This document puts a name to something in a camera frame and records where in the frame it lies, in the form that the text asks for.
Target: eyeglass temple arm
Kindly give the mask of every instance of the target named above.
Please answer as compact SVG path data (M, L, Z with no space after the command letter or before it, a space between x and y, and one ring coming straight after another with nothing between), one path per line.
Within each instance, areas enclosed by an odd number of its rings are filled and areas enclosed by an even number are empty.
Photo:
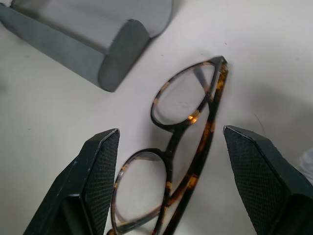
M188 202L195 190L195 187L197 185L198 179L201 175L201 172L203 170L204 164L206 162L206 158L207 155L209 153L211 144L212 144L212 140L213 140L213 135L214 135L214 130L215 130L215 116L219 107L219 103L223 94L223 90L224 90L224 85L225 85L225 81L227 78L227 74L228 74L228 69L226 64L224 64L224 66L222 67L222 72L217 84L217 89L214 95L214 99L211 105L211 112L208 118L208 122L205 126L206 130L208 130L207 132L205 132L206 134L202 136L201 138L201 142L205 142L205 149L203 150L203 152L201 152L201 157L200 157L200 162L199 165L195 168L194 174L192 176L193 179L191 179L188 188L186 189L184 195L181 198L181 201L179 202L179 205L177 206L174 215L171 219L171 221L169 222L165 232L163 233L163 235L172 235L176 229L176 227L178 226L178 223L188 205Z

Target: tortoiseshell frame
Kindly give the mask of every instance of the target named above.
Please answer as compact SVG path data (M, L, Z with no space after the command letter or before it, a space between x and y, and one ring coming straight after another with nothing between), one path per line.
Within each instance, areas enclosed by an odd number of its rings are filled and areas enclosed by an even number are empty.
M203 74L199 74L195 68L198 68L201 65L213 65L214 66L214 74L213 78L211 80L211 84L208 85L206 83L201 82L201 76ZM160 123L154 116L154 108L156 107L156 104L158 102L158 99L160 98L162 92L167 88L167 86L172 83L175 79L180 77L182 73L185 73L188 70L193 70L194 74L196 77L199 79L204 91L205 91L205 96L199 107L196 109L196 111L188 117L188 119L178 123L178 124L173 124L173 125L164 125ZM219 56L215 57L211 60L204 61L202 63L198 63L195 65L192 65L183 71L177 73L175 76L173 76L162 88L161 90L157 93L153 104L151 106L151 119L152 122L157 125L158 127L169 131L173 133L169 144L165 150L165 152L162 152L159 149L143 149L135 154L133 154L123 165L121 168L114 184L114 190L113 190L113 195L112 195L112 201L111 201L111 220L112 220L112 229L107 233L108 235L122 235L125 234L133 229L136 229L143 224L147 223L151 219L155 218L158 216L156 226L154 228L154 231L152 235L157 235L161 229L166 211L169 206L173 204L176 200L178 200L181 196L181 201L178 205L178 207L175 210L175 213L169 222L165 232L163 235L172 235L187 207L187 204L192 196L192 193L195 189L195 186L198 182L198 179L200 177L200 174L202 172L202 169L204 167L212 139L213 139L213 134L215 130L215 116L218 110L218 106L222 97L222 93L224 90L226 78L228 74L228 68L227 68L227 62L224 59L224 57ZM189 169L184 176L183 180L177 187L177 189L174 191L172 195L170 195L171 189L172 189L172 172L173 172L173 157L175 155L176 148L179 144L179 141L186 131L186 129L195 123L200 115L200 113L203 111L205 108L205 105L209 105L209 116L205 125L204 132L202 134L201 141L199 143L199 146L197 148L197 151L195 153L195 156L189 166ZM116 208L116 194L117 194L117 189L118 185L123 177L123 174L127 170L129 164L136 159L142 159L139 155L145 152L153 153L158 155L165 164L166 168L166 188L164 191L164 197L163 197L163 202L162 205L159 207L155 208L151 212L143 215L140 218L137 218L132 221L125 221L124 218L118 213L118 210ZM123 223L119 226L116 224L116 219L115 216L117 216Z

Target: white table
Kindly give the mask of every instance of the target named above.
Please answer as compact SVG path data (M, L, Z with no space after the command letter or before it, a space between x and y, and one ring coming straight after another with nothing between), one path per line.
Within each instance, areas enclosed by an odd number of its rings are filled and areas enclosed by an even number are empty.
M171 75L215 55L228 60L230 75L213 146L176 234L255 234L235 186L223 126L266 135L295 166L312 146L312 7L308 0L182 1L112 94L1 26L1 234L23 233L55 177L94 134L120 129L117 171L137 150L164 149L167 139L158 136L169 134L149 116L156 92Z

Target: black textured pad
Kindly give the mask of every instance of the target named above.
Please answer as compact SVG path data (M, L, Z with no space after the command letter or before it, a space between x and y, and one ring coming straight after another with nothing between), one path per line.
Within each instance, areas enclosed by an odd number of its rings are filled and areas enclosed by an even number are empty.
M24 235L102 235L113 192L119 131L99 133L58 175Z
M280 231L286 231L284 221L294 214L293 206L297 203L294 195L309 198L308 207L312 206L312 185L267 138L232 126L225 127L224 136L236 186L256 233L282 234ZM313 208L300 213L309 221Z
M102 235L110 207L119 135L112 135L99 150L85 187L85 203L94 222L97 235Z

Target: eyeglasses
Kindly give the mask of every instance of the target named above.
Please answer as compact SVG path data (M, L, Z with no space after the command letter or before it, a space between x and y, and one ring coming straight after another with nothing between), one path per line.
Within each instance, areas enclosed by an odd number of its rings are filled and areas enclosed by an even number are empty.
M159 234L167 209L181 198L163 234L174 233L206 161L227 74L226 60L215 57L177 73L157 93L151 106L152 122L172 136L164 152L143 149L124 163L114 184L113 228L108 235L131 231ZM206 105L209 114L199 146L183 180L171 194L175 151L184 132L198 120Z

